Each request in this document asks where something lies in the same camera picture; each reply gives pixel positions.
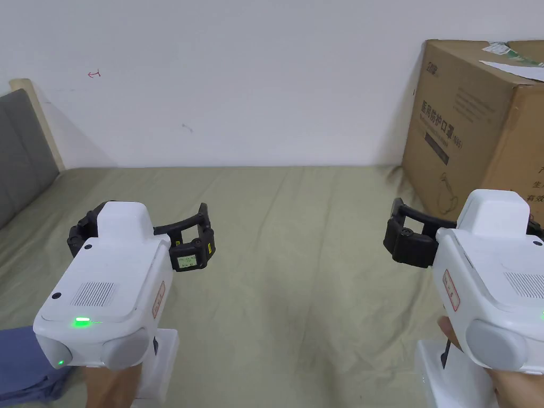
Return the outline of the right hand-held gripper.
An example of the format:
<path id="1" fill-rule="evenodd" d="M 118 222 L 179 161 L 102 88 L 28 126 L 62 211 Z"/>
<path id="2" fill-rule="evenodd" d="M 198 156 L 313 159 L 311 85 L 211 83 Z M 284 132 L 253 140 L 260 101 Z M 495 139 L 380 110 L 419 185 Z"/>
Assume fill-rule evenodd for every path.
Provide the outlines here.
<path id="1" fill-rule="evenodd" d="M 497 407 L 489 369 L 543 375 L 543 227 L 517 192 L 474 190 L 457 223 L 395 198 L 383 244 L 395 262 L 431 267 L 460 343 L 418 341 L 428 407 Z"/>

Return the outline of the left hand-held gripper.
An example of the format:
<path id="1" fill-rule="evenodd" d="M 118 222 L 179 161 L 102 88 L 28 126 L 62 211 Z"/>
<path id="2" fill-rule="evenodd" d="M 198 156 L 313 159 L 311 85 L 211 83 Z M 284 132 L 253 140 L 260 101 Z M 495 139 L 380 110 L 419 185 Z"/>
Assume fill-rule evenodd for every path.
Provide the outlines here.
<path id="1" fill-rule="evenodd" d="M 184 243 L 182 232 L 192 227 L 198 237 Z M 103 202 L 66 242 L 73 260 L 33 320 L 48 362 L 54 369 L 140 365 L 137 399 L 164 400 L 179 337 L 159 322 L 173 270 L 204 269 L 216 252 L 207 204 L 153 230 L 144 204 Z"/>

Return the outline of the person's left hand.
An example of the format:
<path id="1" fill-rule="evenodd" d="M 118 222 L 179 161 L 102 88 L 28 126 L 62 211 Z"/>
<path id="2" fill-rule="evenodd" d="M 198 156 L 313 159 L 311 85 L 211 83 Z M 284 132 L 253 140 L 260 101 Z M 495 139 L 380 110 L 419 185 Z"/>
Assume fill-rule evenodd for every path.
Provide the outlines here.
<path id="1" fill-rule="evenodd" d="M 114 371 L 105 367 L 84 367 L 86 407 L 131 407 L 135 400 L 142 364 Z"/>

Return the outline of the person's right hand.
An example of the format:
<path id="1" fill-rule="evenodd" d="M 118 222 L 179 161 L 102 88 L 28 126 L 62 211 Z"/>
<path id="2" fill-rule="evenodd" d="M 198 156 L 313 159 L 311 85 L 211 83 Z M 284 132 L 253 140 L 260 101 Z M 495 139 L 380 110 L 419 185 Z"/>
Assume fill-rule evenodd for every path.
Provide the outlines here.
<path id="1" fill-rule="evenodd" d="M 470 323 L 466 344 L 488 366 L 499 407 L 543 407 L 543 377 L 518 372 L 527 352 L 522 336 L 481 320 Z"/>

